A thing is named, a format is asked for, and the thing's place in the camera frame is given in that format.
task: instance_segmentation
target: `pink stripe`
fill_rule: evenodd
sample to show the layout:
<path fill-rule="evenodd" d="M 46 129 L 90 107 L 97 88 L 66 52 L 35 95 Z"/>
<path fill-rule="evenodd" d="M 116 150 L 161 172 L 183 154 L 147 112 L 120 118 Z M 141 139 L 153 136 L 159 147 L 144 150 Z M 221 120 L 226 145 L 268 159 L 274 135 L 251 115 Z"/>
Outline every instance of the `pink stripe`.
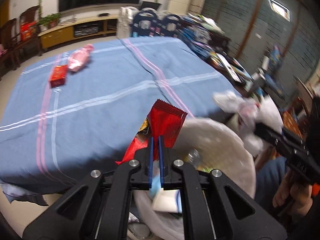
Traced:
<path fill-rule="evenodd" d="M 127 43 L 127 45 L 128 45 L 130 48 L 132 48 L 132 50 L 134 51 L 134 53 L 136 54 L 136 56 L 137 56 L 144 64 L 146 64 L 148 67 L 150 67 L 152 70 L 154 70 L 154 71 L 156 72 L 155 75 L 157 76 L 157 79 L 159 80 L 159 82 L 161 82 L 161 83 L 163 84 L 164 89 L 167 91 L 167 93 L 169 94 L 169 96 L 171 96 L 172 99 L 177 103 L 177 105 L 178 105 L 181 109 L 183 109 L 183 107 L 179 104 L 179 102 L 177 102 L 177 100 L 175 99 L 174 95 L 172 94 L 172 89 L 170 89 L 169 84 L 166 82 L 166 80 L 162 80 L 162 78 L 160 77 L 159 72 L 158 72 L 156 69 L 154 69 L 151 65 L 149 65 L 149 64 L 145 61 L 144 57 L 142 57 L 142 56 L 139 54 L 139 52 L 137 51 L 137 49 L 136 49 L 135 47 L 133 47 L 130 43 Z"/>
<path fill-rule="evenodd" d="M 188 107 L 183 103 L 183 101 L 179 98 L 179 96 L 175 93 L 175 91 L 170 87 L 170 85 L 168 84 L 166 77 L 164 75 L 164 73 L 162 72 L 162 70 L 160 68 L 158 68 L 156 65 L 154 65 L 152 62 L 150 62 L 142 53 L 141 51 L 137 48 L 134 47 L 133 44 L 131 44 L 131 42 L 128 39 L 124 40 L 135 52 L 137 52 L 138 54 L 136 54 L 147 66 L 149 66 L 151 69 L 153 69 L 158 75 L 158 79 L 162 79 L 163 80 L 163 84 L 165 85 L 165 89 L 167 90 L 167 92 L 171 95 L 171 97 L 173 98 L 173 100 L 179 105 L 179 107 L 181 107 L 182 109 L 186 110 L 191 117 L 194 118 L 194 115 L 192 114 L 192 112 L 188 109 Z"/>
<path fill-rule="evenodd" d="M 168 83 L 166 81 L 162 81 L 161 78 L 159 77 L 159 73 L 157 72 L 157 70 L 155 70 L 153 67 L 151 67 L 145 60 L 143 57 L 140 56 L 140 54 L 135 50 L 135 47 L 131 46 L 131 44 L 127 43 L 127 45 L 132 48 L 132 50 L 135 52 L 136 56 L 144 63 L 146 64 L 147 66 L 149 66 L 152 70 L 154 70 L 156 72 L 156 76 L 159 80 L 159 82 L 161 82 L 163 85 L 164 85 L 164 89 L 167 91 L 167 93 L 172 97 L 172 99 L 177 103 L 177 105 L 181 107 L 181 105 L 174 99 L 172 93 L 170 90 L 168 90 Z"/>
<path fill-rule="evenodd" d="M 55 63 L 59 63 L 60 59 L 61 59 L 61 54 L 58 55 Z M 50 71 L 49 76 L 51 76 L 53 69 L 57 66 L 55 63 Z M 44 151 L 45 151 L 45 132 L 46 132 L 46 125 L 47 125 L 47 118 L 45 117 L 46 116 L 45 113 L 47 112 L 47 110 L 49 108 L 51 93 L 52 93 L 52 91 L 50 89 L 50 85 L 49 85 L 49 81 L 48 81 L 47 85 L 45 87 L 44 98 L 42 101 L 42 107 L 41 107 L 41 112 L 40 112 L 42 116 L 41 116 L 41 120 L 39 121 L 39 125 L 38 125 L 38 134 L 37 134 L 37 141 L 36 141 L 36 150 L 37 150 L 36 159 L 37 159 L 37 166 L 38 166 L 39 170 L 41 171 L 41 173 L 46 175 L 45 174 L 45 171 L 46 171 L 52 178 L 61 181 L 60 179 L 55 178 L 54 176 L 52 176 L 52 174 L 50 174 L 50 172 L 48 171 L 48 168 L 45 164 Z"/>

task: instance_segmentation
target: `human hand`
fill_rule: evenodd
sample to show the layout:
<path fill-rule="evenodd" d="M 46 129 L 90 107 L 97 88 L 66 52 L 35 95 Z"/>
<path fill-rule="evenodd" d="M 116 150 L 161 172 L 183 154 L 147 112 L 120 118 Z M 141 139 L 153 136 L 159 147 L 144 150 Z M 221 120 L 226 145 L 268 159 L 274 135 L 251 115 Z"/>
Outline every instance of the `human hand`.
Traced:
<path fill-rule="evenodd" d="M 290 194 L 295 200 L 295 203 L 293 204 L 292 208 L 290 208 L 288 213 L 305 216 L 313 203 L 311 198 L 312 186 L 293 182 L 292 175 L 293 173 L 290 170 L 284 176 L 278 191 L 273 197 L 272 204 L 275 208 L 282 206 Z"/>

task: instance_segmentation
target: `pink candy wrapper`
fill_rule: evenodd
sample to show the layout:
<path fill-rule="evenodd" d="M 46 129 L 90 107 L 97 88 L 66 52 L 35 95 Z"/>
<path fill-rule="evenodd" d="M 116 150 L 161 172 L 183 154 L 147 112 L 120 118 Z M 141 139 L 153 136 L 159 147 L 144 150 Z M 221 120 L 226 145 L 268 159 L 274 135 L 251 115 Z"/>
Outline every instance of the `pink candy wrapper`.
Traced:
<path fill-rule="evenodd" d="M 87 44 L 83 48 L 77 49 L 68 59 L 68 69 L 73 72 L 82 69 L 88 63 L 90 52 L 92 51 L 92 44 Z"/>

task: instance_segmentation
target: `bed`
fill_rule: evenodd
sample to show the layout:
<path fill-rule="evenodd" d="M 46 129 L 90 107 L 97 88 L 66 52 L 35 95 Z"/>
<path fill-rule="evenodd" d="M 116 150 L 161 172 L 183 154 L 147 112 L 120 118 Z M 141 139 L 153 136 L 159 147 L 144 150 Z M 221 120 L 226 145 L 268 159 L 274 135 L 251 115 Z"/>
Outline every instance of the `bed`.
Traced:
<path fill-rule="evenodd" d="M 235 91 L 182 41 L 139 37 L 94 45 L 91 61 L 50 89 L 52 67 L 72 51 L 21 74 L 0 124 L 0 183 L 9 201 L 45 205 L 92 170 L 112 171 L 159 98 L 220 121 L 213 92 Z"/>

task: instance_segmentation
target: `blue jeans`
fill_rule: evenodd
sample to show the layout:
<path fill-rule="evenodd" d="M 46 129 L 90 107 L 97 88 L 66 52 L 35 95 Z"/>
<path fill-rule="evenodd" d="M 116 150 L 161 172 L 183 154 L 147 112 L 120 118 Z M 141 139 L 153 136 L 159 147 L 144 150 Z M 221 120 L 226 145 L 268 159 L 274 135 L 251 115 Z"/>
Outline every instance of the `blue jeans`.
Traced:
<path fill-rule="evenodd" d="M 257 188 L 254 200 L 269 213 L 273 209 L 272 199 L 289 169 L 285 165 L 285 161 L 286 158 L 278 157 L 267 162 L 257 173 Z"/>

